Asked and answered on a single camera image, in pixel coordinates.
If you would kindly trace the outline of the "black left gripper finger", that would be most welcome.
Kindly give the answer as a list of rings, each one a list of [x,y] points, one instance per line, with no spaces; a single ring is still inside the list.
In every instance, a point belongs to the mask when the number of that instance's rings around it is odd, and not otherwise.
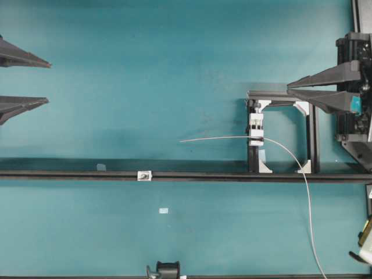
[[[20,96],[2,96],[1,97],[1,125],[10,118],[21,113],[33,110],[49,100],[42,97],[20,97]]]
[[[1,67],[12,66],[51,68],[52,64],[5,41],[1,36]]]

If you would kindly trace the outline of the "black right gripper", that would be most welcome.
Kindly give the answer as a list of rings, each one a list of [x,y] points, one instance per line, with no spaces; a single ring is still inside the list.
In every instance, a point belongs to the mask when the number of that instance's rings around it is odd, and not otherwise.
[[[289,83],[287,88],[339,84],[339,91],[289,89],[287,94],[326,113],[343,113],[337,116],[341,140],[371,142],[371,34],[347,33],[336,41],[336,47],[339,65]],[[353,96],[360,97],[359,113],[350,110]]]

